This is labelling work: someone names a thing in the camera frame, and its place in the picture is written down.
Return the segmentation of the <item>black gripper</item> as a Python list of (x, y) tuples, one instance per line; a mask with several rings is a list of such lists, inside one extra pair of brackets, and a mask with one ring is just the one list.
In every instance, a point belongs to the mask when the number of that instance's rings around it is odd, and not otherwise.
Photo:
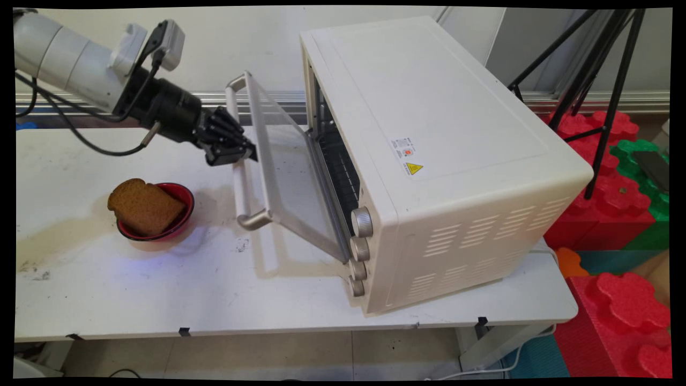
[(209, 166), (235, 164), (242, 160), (259, 161), (255, 144), (243, 135), (243, 129), (225, 107), (204, 108), (195, 95), (165, 79), (152, 78), (147, 69), (136, 69), (126, 86), (128, 116), (145, 129), (159, 122), (158, 134), (177, 143), (200, 147), (193, 133), (201, 125), (206, 163)]

